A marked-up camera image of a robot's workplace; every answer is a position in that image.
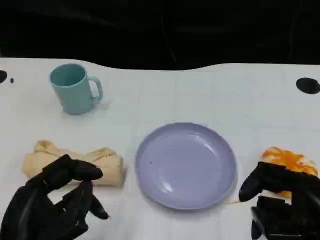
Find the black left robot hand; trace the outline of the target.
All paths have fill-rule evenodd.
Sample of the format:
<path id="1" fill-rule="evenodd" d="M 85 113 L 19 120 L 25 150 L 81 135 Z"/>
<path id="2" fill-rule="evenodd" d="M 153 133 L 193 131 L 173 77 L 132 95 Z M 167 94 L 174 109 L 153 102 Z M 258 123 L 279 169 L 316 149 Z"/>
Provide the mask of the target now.
<path id="1" fill-rule="evenodd" d="M 103 176 L 92 163 L 65 154 L 19 187 L 1 222 L 2 240 L 74 240 L 88 231 L 86 216 L 109 218 L 93 194 L 93 181 Z M 53 203 L 48 194 L 72 180 L 79 185 Z"/>

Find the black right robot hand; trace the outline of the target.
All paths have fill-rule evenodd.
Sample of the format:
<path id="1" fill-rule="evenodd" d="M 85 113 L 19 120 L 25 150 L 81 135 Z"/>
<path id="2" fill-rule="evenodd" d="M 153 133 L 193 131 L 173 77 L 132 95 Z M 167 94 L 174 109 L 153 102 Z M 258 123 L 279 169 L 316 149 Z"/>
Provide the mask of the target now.
<path id="1" fill-rule="evenodd" d="M 258 162 L 242 183 L 238 198 L 251 207 L 251 237 L 258 240 L 318 240 L 320 238 L 320 179 L 283 165 Z"/>

